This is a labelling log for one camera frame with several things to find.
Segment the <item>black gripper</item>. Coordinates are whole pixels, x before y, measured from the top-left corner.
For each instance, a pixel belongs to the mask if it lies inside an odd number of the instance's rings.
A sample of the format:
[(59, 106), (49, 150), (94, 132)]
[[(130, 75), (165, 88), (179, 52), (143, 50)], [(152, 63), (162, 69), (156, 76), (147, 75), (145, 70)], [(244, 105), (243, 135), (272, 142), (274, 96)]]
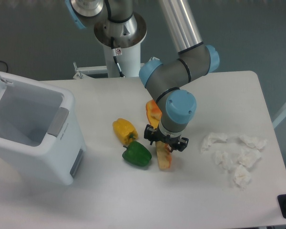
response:
[(169, 132), (161, 126), (158, 126), (157, 129), (151, 125), (146, 125), (144, 130), (144, 139), (147, 139), (150, 142), (150, 145), (153, 142), (163, 142), (170, 146), (170, 152), (173, 151), (184, 151), (187, 146), (189, 139), (185, 137), (181, 137), (182, 132)]

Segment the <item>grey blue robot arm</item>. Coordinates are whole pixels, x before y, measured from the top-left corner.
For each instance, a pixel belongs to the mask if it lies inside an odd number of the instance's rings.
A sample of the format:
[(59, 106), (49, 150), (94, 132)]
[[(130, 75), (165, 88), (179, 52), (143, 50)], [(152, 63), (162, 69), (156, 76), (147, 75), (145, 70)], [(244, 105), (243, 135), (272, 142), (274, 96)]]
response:
[(78, 28), (93, 27), (103, 46), (108, 76), (139, 77), (160, 108), (159, 124), (148, 125), (144, 138), (183, 151), (188, 139), (182, 131), (194, 116), (196, 100), (182, 86), (213, 72), (220, 63), (215, 48), (203, 43), (188, 2), (159, 2), (178, 53), (178, 59), (169, 64), (156, 58), (141, 64), (147, 27), (131, 0), (67, 0), (65, 4)]

